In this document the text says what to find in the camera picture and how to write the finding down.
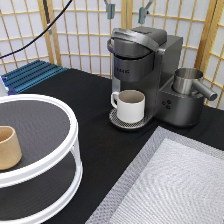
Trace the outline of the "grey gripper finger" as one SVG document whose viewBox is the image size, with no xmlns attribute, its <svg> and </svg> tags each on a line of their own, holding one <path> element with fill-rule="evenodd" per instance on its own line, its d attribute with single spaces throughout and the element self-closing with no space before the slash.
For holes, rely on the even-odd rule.
<svg viewBox="0 0 224 224">
<path fill-rule="evenodd" d="M 138 23 L 139 24 L 144 24 L 145 23 L 145 19 L 146 16 L 149 14 L 149 7 L 152 5 L 154 0 L 149 0 L 149 2 L 147 3 L 147 5 L 145 7 L 141 7 L 139 9 L 139 17 L 138 17 Z"/>
<path fill-rule="evenodd" d="M 112 20 L 115 16 L 115 5 L 112 4 L 109 0 L 104 0 L 107 12 L 107 18 Z"/>
</svg>

